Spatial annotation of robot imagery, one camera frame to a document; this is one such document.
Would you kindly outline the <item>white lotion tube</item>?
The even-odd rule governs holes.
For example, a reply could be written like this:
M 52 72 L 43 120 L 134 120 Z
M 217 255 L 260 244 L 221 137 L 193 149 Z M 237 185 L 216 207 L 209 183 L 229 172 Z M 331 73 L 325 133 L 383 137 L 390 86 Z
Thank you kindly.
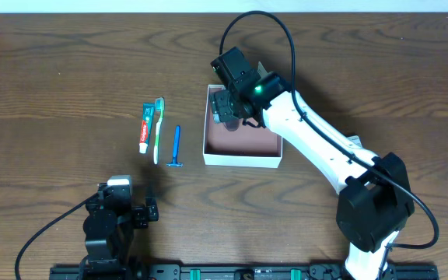
M 264 68 L 260 61 L 258 62 L 257 72 L 261 78 L 264 78 L 268 74 L 267 70 Z

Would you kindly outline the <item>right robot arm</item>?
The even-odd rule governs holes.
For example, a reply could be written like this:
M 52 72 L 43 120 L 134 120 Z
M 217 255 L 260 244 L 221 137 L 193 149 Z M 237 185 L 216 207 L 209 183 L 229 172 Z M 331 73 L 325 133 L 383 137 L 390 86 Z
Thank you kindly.
M 297 148 L 338 195 L 336 223 L 350 243 L 349 275 L 383 275 L 387 253 L 415 211 L 404 162 L 353 143 L 315 113 L 290 82 L 275 72 L 260 73 L 237 47 L 211 66 L 224 85 L 210 101 L 215 122 L 253 118 Z

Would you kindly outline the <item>green white soap box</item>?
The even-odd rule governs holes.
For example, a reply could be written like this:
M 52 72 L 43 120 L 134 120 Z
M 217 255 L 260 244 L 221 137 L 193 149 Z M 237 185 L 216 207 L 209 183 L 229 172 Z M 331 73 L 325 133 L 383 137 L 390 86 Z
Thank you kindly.
M 353 142 L 355 145 L 357 145 L 358 147 L 362 148 L 362 143 L 361 140 L 359 138 L 358 135 L 352 135 L 352 136 L 348 136 L 348 140 L 350 140 L 351 142 Z

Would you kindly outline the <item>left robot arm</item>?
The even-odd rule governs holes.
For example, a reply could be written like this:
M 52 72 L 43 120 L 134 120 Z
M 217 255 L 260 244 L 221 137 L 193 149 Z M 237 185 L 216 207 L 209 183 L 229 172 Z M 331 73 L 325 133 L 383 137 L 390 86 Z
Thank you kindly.
M 145 202 L 131 203 L 131 185 L 99 184 L 97 197 L 86 203 L 89 216 L 83 223 L 89 275 L 135 275 L 128 256 L 134 231 L 159 220 L 156 197 L 148 191 Z

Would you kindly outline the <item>clear pump bottle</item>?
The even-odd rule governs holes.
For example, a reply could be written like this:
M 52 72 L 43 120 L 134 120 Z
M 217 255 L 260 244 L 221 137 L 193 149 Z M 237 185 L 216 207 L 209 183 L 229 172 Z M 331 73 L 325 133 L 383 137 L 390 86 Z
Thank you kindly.
M 240 119 L 233 119 L 231 121 L 223 122 L 222 124 L 227 131 L 236 131 L 242 125 L 242 121 Z

